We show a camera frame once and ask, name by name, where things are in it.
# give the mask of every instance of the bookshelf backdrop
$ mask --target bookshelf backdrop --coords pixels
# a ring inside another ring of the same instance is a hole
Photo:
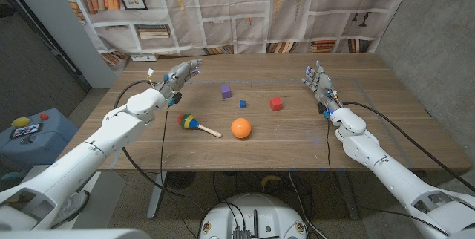
[[[374,52],[401,2],[68,1],[100,53],[183,56]]]

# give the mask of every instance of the red cube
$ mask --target red cube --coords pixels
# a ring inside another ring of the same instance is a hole
[[[273,111],[279,111],[279,110],[281,110],[281,109],[282,109],[282,101],[281,101],[281,98],[276,97],[276,98],[270,99],[270,108],[271,108]]]

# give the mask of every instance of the purple cube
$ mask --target purple cube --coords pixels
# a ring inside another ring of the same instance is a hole
[[[223,99],[231,98],[231,88],[229,86],[221,87],[221,96],[223,97]]]

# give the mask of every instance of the wooden handle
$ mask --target wooden handle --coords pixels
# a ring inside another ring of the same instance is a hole
[[[212,129],[207,128],[207,127],[205,127],[205,126],[203,126],[203,125],[198,125],[198,128],[199,128],[200,130],[204,130],[204,131],[206,131],[206,132],[209,132],[210,134],[213,134],[213,135],[215,135],[215,136],[218,137],[218,138],[221,138],[221,137],[223,136],[221,133],[219,133],[219,132],[217,132],[217,131],[213,131]]]

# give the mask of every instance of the blue box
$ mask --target blue box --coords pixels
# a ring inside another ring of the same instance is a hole
[[[0,133],[0,159],[11,166],[29,171],[35,165],[53,164],[66,145],[73,139],[77,128],[58,109],[49,109],[47,120],[41,120],[38,114],[30,116],[28,125],[43,123],[43,129],[36,132],[32,143],[24,144],[27,136],[10,139],[17,127],[9,127]]]

